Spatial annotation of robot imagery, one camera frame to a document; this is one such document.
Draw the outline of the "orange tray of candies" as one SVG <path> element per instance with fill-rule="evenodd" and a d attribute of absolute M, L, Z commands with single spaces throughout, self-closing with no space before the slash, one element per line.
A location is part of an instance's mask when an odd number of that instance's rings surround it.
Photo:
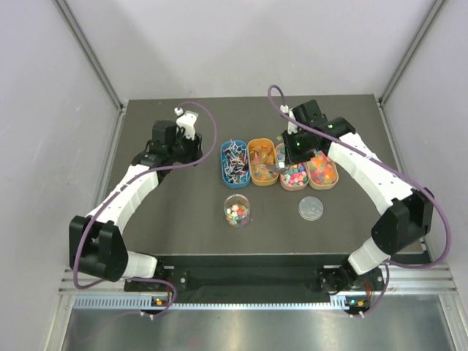
<path fill-rule="evenodd" d="M 268 138 L 252 139 L 247 144 L 247 151 L 252 182 L 257 186 L 274 185 L 278 174 L 268 168 L 277 162 L 273 141 Z"/>

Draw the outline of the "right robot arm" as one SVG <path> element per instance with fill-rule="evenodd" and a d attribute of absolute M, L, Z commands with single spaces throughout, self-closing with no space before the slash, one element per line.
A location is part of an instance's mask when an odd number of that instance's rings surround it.
<path fill-rule="evenodd" d="M 298 164 L 323 152 L 343 168 L 371 198 L 380 218 L 371 236 L 343 264 L 343 284 L 356 290 L 368 280 L 368 272 L 429 233 L 433 204 L 427 191 L 401 180 L 370 151 L 355 128 L 342 117 L 328 120 L 316 101 L 289 108 L 282 134 L 285 162 Z"/>

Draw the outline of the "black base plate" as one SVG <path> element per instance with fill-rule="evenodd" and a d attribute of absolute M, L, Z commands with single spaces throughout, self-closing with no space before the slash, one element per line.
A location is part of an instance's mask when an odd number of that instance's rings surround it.
<path fill-rule="evenodd" d="M 312 267 L 177 267 L 172 284 L 179 303 L 324 302 L 329 294 Z"/>

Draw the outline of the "clear jar lid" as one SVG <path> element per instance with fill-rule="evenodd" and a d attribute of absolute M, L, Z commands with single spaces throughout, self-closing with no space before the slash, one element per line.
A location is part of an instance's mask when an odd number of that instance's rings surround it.
<path fill-rule="evenodd" d="M 324 213 L 324 205 L 317 197 L 304 197 L 298 204 L 298 212 L 307 221 L 317 221 Z"/>

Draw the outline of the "pink tray of star candies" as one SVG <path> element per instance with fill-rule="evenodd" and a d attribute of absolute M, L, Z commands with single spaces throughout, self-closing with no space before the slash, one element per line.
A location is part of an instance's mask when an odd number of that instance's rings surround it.
<path fill-rule="evenodd" d="M 278 165 L 285 165 L 285 147 L 283 143 L 276 146 L 276 157 Z M 280 184 L 288 191 L 304 189 L 310 181 L 310 174 L 305 162 L 290 165 L 286 171 L 279 174 Z"/>

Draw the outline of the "beige tray of gummies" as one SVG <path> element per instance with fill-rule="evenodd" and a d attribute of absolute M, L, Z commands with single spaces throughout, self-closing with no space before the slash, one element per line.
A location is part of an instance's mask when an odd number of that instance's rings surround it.
<path fill-rule="evenodd" d="M 309 171 L 309 186 L 316 190 L 329 190 L 339 180 L 338 170 L 332 159 L 319 151 L 306 163 Z"/>

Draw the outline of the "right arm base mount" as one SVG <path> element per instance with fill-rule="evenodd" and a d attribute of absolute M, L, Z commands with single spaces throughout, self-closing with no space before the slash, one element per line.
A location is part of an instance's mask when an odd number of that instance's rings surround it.
<path fill-rule="evenodd" d="M 352 276 L 342 267 L 323 267 L 317 270 L 317 275 L 321 290 L 329 295 L 337 295 L 343 291 L 374 292 L 384 287 L 380 268 L 374 268 L 360 276 Z"/>

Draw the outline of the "blue tray of lollipops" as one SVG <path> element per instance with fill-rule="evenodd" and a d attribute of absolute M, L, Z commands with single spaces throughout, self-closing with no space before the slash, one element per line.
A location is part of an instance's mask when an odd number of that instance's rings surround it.
<path fill-rule="evenodd" d="M 247 144 L 241 140 L 228 140 L 220 148 L 222 180 L 231 189 L 249 185 L 252 177 Z"/>

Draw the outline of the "clear plastic jar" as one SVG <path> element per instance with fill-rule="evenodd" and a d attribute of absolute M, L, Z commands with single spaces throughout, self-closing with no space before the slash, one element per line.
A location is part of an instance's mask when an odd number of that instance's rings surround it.
<path fill-rule="evenodd" d="M 231 227 L 240 228 L 248 225 L 252 215 L 248 198 L 242 194 L 228 196 L 224 202 L 224 215 Z"/>

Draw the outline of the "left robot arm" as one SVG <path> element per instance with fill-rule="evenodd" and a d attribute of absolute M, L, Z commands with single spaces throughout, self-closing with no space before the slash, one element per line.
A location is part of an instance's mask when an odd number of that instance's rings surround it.
<path fill-rule="evenodd" d="M 155 190 L 175 163 L 199 160 L 202 136 L 195 131 L 197 116 L 188 112 L 175 121 L 156 121 L 152 137 L 137 154 L 124 177 L 103 203 L 69 224 L 69 264 L 75 273 L 117 282 L 137 277 L 158 290 L 166 273 L 151 255 L 129 251 L 124 229 L 144 199 Z"/>

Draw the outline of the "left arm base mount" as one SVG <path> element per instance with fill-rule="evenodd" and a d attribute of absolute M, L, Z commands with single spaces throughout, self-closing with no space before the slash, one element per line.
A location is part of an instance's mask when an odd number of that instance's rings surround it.
<path fill-rule="evenodd" d="M 156 267 L 151 278 L 131 278 L 124 282 L 124 291 L 131 293 L 163 293 L 173 292 L 174 288 L 169 285 L 173 278 L 173 267 L 166 268 L 163 265 Z"/>

